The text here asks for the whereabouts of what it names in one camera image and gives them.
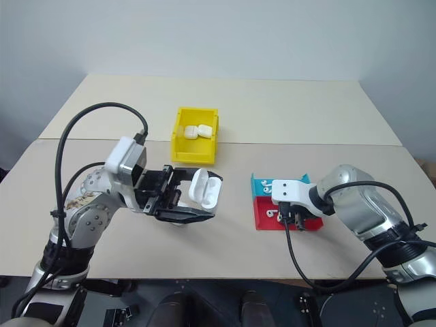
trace floor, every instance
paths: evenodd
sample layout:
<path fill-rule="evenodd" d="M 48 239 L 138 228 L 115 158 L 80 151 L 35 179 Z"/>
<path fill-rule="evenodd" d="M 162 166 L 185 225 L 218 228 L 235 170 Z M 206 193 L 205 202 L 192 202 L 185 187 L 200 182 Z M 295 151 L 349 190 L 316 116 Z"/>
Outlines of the floor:
<path fill-rule="evenodd" d="M 22 294 L 28 280 L 14 277 L 7 286 L 0 288 L 0 322 L 9 318 L 12 304 Z M 161 299 L 182 291 L 201 303 L 199 314 L 209 320 L 205 326 L 236 327 L 240 326 L 239 299 L 247 290 L 255 290 L 263 295 L 277 327 L 310 326 L 298 308 L 298 297 L 308 289 L 271 281 L 247 280 L 146 280 L 139 281 L 136 291 L 126 293 L 121 298 L 89 293 L 79 326 L 103 326 L 106 309 L 129 305 L 138 305 L 140 314 L 127 322 L 126 326 L 146 326 Z M 393 292 L 386 284 L 334 296 L 320 296 L 317 302 L 322 308 L 323 327 L 402 326 L 394 306 Z"/>

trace red tray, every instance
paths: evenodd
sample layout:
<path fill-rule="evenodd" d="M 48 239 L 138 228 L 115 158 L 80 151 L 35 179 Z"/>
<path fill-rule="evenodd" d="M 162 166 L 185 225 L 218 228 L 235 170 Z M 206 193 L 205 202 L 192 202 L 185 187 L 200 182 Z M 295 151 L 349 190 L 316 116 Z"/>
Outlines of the red tray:
<path fill-rule="evenodd" d="M 266 215 L 266 211 L 270 209 L 278 209 L 279 207 L 276 206 L 271 202 L 270 196 L 256 196 L 254 198 L 253 202 L 254 207 L 254 220 L 255 220 L 255 226 L 257 230 L 284 230 L 285 227 L 277 221 L 277 214 L 274 215 L 274 217 L 268 217 Z M 321 218 L 317 219 L 308 219 L 305 221 L 306 229 L 307 230 L 318 230 L 320 229 L 324 224 L 322 223 Z M 291 230 L 296 230 L 295 225 L 290 226 Z"/>

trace white earbud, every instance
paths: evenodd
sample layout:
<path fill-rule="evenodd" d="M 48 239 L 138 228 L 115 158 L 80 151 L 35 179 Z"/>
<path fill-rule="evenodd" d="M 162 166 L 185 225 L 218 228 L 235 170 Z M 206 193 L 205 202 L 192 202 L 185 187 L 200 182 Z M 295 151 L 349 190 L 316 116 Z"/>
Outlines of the white earbud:
<path fill-rule="evenodd" d="M 262 184 L 262 186 L 272 186 L 273 184 L 272 183 L 269 183 L 268 184 L 268 181 L 266 181 L 266 180 L 263 180 L 262 182 L 260 182 L 261 184 Z"/>
<path fill-rule="evenodd" d="M 267 215 L 268 217 L 270 217 L 270 218 L 273 218 L 273 217 L 274 217 L 274 214 L 275 214 L 275 213 L 278 213 L 278 212 L 279 212 L 278 210 L 270 209 L 270 210 L 267 210 L 267 211 L 266 211 L 266 215 Z"/>

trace yellow plastic bin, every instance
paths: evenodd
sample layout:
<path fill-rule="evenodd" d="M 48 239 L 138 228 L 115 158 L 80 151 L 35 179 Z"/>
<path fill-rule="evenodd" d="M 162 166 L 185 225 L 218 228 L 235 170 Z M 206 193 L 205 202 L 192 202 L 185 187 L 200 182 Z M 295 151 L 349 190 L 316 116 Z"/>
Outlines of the yellow plastic bin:
<path fill-rule="evenodd" d="M 184 137 L 185 126 L 201 124 L 212 127 L 211 138 L 198 137 L 195 140 L 187 140 Z M 214 164 L 217 132 L 218 109 L 179 108 L 171 135 L 171 160 L 191 164 Z"/>

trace white wall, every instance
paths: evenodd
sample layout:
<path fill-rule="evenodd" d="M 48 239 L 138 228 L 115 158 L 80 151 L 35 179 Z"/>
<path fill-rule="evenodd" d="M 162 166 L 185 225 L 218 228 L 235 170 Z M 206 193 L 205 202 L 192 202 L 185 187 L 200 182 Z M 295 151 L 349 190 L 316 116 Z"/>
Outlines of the white wall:
<path fill-rule="evenodd" d="M 433 0 L 0 4 L 0 166 L 14 164 L 88 72 L 357 79 L 412 154 L 436 159 Z"/>

